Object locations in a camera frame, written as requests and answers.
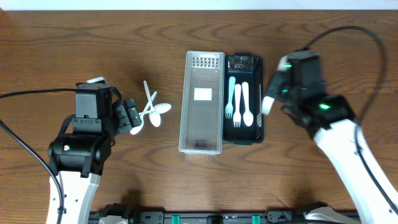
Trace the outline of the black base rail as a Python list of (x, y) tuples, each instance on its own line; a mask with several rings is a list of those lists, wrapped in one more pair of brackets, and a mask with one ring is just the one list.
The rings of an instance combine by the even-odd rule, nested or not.
[(117, 203), (89, 215), (88, 224), (273, 224), (273, 223), (360, 223), (357, 212), (337, 212), (316, 202), (299, 209), (271, 208), (265, 212), (162, 212), (138, 211)]

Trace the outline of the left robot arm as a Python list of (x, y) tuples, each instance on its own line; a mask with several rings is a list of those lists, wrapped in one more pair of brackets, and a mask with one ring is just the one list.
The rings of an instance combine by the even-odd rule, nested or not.
[(138, 126), (133, 99), (114, 86), (82, 83), (75, 114), (68, 116), (48, 149), (50, 183), (47, 223), (87, 223), (104, 163), (118, 134)]

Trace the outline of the white plastic fork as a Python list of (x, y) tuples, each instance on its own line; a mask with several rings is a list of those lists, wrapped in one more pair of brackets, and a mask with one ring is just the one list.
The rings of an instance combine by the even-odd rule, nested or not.
[(261, 111), (262, 114), (267, 116), (271, 112), (272, 105), (274, 104), (275, 99), (270, 96), (265, 96), (262, 99)]
[(235, 128), (239, 128), (241, 126), (241, 113), (240, 113), (241, 85), (240, 84), (235, 84), (234, 102), (235, 102), (235, 112), (233, 114), (233, 125)]
[(236, 84), (236, 78), (234, 76), (230, 76), (228, 81), (228, 102), (225, 108), (225, 115), (227, 119), (231, 119), (233, 116), (233, 95), (234, 95), (234, 87)]

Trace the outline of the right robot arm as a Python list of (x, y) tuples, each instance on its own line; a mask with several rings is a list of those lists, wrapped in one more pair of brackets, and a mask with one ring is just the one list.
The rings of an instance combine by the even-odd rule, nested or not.
[(262, 100), (264, 115), (274, 101), (330, 160), (361, 223), (397, 223), (397, 190), (373, 156), (346, 98), (327, 93), (317, 52), (299, 50), (280, 59)]

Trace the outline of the white plastic spoon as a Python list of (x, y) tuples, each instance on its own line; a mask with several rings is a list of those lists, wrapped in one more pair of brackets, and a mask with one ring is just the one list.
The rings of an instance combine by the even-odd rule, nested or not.
[(254, 121), (254, 116), (250, 111), (249, 108), (249, 85), (248, 82), (242, 83), (242, 90), (243, 90), (243, 98), (244, 98), (244, 106), (245, 111), (243, 114), (243, 120), (246, 126), (252, 126)]

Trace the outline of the clear plastic mesh basket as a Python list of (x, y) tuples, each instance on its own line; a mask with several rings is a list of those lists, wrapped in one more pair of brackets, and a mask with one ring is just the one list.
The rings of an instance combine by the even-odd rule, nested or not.
[(224, 58), (223, 52), (186, 54), (180, 152), (216, 155), (222, 151)]

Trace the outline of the black plastic mesh basket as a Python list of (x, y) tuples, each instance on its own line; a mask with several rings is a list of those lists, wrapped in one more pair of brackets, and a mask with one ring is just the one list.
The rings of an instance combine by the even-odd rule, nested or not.
[[(230, 76), (236, 78), (236, 84), (242, 85), (248, 82), (249, 85), (249, 108), (254, 116), (252, 126), (246, 126), (241, 121), (241, 126), (235, 128), (233, 116), (227, 119), (225, 108), (228, 102), (228, 81)], [(224, 66), (224, 88), (223, 88), (223, 135), (226, 142), (238, 145), (252, 145), (261, 143), (264, 140), (264, 117), (261, 111), (263, 96), (263, 59), (250, 53), (238, 53), (227, 55)], [(232, 100), (233, 114), (235, 112), (234, 95)], [(244, 98), (241, 94), (240, 113), (244, 114)]]

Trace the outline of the white spoon bowl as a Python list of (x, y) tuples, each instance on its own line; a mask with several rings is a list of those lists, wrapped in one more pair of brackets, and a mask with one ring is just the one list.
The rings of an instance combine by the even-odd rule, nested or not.
[[(154, 106), (154, 108), (160, 113), (166, 113), (171, 109), (171, 104), (169, 103), (159, 103), (157, 105)], [(139, 113), (139, 116), (142, 118), (145, 114), (150, 113), (150, 105), (146, 104), (146, 107), (144, 108), (143, 112)]]
[(143, 112), (139, 113), (139, 118), (140, 118), (141, 124), (138, 125), (138, 126), (133, 127), (133, 128), (130, 130), (130, 133), (131, 133), (131, 134), (135, 135), (135, 134), (137, 134), (137, 133), (143, 128), (143, 126), (144, 126), (144, 115), (147, 114), (147, 111), (148, 111), (148, 109), (149, 109), (149, 107), (150, 107), (150, 103), (153, 102), (153, 100), (155, 99), (156, 95), (157, 95), (157, 92), (155, 91), (155, 92), (152, 94), (150, 100), (147, 102), (147, 104), (146, 104), (146, 106), (145, 106)]

